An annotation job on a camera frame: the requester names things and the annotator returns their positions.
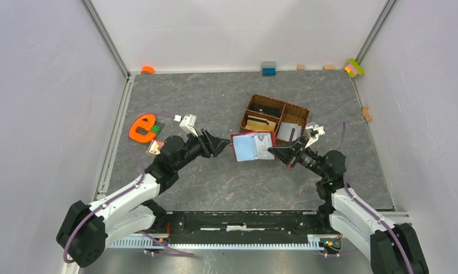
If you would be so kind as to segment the red card holder wallet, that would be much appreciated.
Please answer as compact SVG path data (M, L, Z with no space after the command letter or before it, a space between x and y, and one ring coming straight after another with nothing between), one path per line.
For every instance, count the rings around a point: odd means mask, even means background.
M273 146L276 144L274 132L263 131L272 135ZM256 160L256 145L254 137L260 132L247 132L231 135L232 148L237 162Z

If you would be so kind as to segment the silver VIP card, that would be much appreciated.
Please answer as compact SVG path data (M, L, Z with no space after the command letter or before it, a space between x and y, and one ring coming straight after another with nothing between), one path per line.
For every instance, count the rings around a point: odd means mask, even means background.
M256 160L274 160L275 157L268 151L273 146L272 135L267 132L260 132L254 137L256 145Z

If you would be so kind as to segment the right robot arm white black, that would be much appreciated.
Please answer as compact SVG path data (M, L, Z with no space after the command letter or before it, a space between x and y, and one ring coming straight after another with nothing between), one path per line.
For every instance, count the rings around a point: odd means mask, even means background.
M348 184L346 156L331 150L321 156L301 137L268 152L288 168L297 164L320 176L316 190L324 203L318 208L317 227L345 236L368 260L373 273L429 273L416 231L396 223L360 198Z

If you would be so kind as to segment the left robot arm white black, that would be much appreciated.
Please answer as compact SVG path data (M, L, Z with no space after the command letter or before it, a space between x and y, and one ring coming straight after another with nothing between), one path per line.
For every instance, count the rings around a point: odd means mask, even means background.
M230 143L205 129L187 137L169 136L153 162L123 188L89 204L78 200L70 206L56 236L66 264L87 267L108 245L135 232L165 228L164 209L147 202L167 191L183 167L200 156L217 157Z

